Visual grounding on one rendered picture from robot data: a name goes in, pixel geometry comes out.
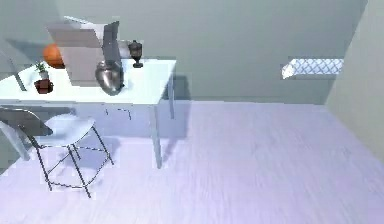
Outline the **grey desk lamp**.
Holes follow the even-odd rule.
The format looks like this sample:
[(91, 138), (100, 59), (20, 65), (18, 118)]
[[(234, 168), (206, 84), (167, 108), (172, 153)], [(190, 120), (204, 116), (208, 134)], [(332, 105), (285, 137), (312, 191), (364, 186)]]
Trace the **grey desk lamp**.
[(16, 82), (19, 85), (20, 90), (21, 91), (27, 91), (27, 89), (24, 86), (24, 84), (23, 84), (23, 82), (22, 82), (22, 80), (20, 78), (20, 75), (19, 75), (19, 73), (18, 73), (18, 71), (17, 71), (17, 69), (16, 69), (12, 59), (4, 51), (2, 51), (1, 49), (0, 49), (0, 55), (3, 56), (6, 59), (8, 65), (9, 65), (9, 67), (11, 69), (11, 74), (15, 77)]

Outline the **dark goblet statuette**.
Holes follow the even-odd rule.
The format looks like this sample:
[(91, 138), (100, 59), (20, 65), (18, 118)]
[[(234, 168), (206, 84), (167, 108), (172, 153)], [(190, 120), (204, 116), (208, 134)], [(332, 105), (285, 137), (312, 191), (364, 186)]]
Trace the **dark goblet statuette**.
[(129, 49), (131, 58), (135, 61), (135, 63), (133, 64), (133, 67), (142, 68), (143, 64), (140, 62), (140, 59), (142, 57), (142, 44), (137, 42), (136, 40), (133, 40), (128, 45), (128, 49)]

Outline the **silver metal vase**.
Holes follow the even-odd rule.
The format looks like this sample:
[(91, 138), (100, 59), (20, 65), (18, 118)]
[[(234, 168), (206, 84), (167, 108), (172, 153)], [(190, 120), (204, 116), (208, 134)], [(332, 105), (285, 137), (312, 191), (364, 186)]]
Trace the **silver metal vase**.
[(95, 70), (95, 78), (101, 89), (110, 96), (118, 95), (124, 87), (123, 68), (116, 61), (100, 62)]

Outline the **small plant in red pot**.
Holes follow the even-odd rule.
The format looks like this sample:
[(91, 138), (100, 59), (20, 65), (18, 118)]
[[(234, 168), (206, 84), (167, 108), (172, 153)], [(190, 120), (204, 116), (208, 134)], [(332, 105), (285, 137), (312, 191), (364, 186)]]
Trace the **small plant in red pot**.
[(48, 94), (53, 91), (53, 83), (49, 79), (48, 71), (43, 62), (38, 62), (36, 71), (40, 75), (40, 80), (34, 82), (34, 86), (39, 94)]

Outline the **white table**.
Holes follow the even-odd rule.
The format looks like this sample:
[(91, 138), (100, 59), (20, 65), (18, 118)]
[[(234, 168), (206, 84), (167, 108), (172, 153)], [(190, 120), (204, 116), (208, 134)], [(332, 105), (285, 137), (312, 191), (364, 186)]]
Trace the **white table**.
[(100, 87), (73, 86), (65, 69), (48, 67), (53, 91), (39, 94), (34, 82), (40, 76), (34, 65), (0, 81), (0, 105), (74, 107), (85, 105), (144, 105), (149, 112), (149, 127), (156, 165), (161, 168), (161, 145), (158, 128), (158, 104), (168, 91), (169, 110), (174, 118), (173, 75), (175, 60), (144, 59), (142, 68), (133, 68), (132, 59), (123, 60), (125, 87), (116, 96), (107, 95)]

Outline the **orange basketball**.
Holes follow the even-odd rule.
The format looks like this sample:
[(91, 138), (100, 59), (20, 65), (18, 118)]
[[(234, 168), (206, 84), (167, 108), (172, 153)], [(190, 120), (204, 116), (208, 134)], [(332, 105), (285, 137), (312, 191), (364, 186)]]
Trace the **orange basketball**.
[(48, 44), (43, 49), (43, 58), (49, 66), (51, 66), (55, 69), (64, 69), (65, 68), (65, 64), (64, 64), (62, 56), (60, 54), (60, 50), (55, 43)]

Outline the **open grey laptop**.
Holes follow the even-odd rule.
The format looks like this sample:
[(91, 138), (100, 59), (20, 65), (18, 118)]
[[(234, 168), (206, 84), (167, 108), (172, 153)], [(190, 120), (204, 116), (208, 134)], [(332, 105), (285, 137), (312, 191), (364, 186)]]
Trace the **open grey laptop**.
[(66, 16), (46, 28), (57, 44), (73, 86), (95, 87), (97, 65), (102, 61), (121, 64), (119, 21), (96, 24)]

